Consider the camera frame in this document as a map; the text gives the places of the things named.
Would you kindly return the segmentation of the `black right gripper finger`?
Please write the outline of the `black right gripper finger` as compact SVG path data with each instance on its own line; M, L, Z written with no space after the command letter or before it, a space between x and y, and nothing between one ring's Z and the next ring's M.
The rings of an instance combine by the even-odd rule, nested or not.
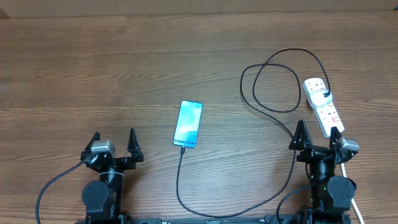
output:
M289 149L302 151L312 145L312 140L304 120L299 120L295 134L289 144Z
M336 142L341 138L342 135L336 126L331 128L330 131L330 143L329 146L336 144Z

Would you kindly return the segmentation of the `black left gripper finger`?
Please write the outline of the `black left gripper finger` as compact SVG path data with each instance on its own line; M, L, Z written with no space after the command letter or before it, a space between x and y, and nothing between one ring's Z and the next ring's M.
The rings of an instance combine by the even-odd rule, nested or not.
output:
M91 147L93 145L93 143L95 141L99 141L101 139L101 135L99 132L95 132L94 136L92 137L92 139L90 140L90 142L88 143L88 145L84 148L84 150L81 152L82 156L86 156L87 154L89 154L91 152Z
M136 132L134 128L131 128L129 133L129 142L127 145L127 151L131 154L131 157L134 160L134 162L144 161L144 154L137 141Z

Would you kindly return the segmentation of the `black smartphone lit screen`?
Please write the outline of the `black smartphone lit screen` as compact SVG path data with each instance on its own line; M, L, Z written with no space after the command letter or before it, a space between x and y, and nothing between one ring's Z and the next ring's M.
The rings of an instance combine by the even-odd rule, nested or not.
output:
M200 102L181 101L173 145L186 148L196 147L202 111L203 104Z

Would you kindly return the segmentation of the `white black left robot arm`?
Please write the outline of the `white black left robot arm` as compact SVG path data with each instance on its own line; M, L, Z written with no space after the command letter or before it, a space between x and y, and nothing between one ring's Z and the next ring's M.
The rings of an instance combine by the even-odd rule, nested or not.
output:
M124 171L133 170L144 160L134 129L130 130L127 152L130 156L116 157L114 144L101 140L96 132L81 153L81 161L99 173L99 179L85 185L81 198L86 207L85 223L133 223L122 211Z

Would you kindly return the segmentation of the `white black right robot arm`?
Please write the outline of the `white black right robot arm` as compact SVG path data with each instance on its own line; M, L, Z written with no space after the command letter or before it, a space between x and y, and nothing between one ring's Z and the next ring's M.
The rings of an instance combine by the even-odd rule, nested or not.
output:
M306 164L310 184L311 207L293 215L293 223L350 223L345 212L351 208L356 184L336 175L337 165L344 164L359 152L356 140L342 136L337 127L330 130L328 147L312 143L304 120L299 120L289 148L299 152L296 160Z

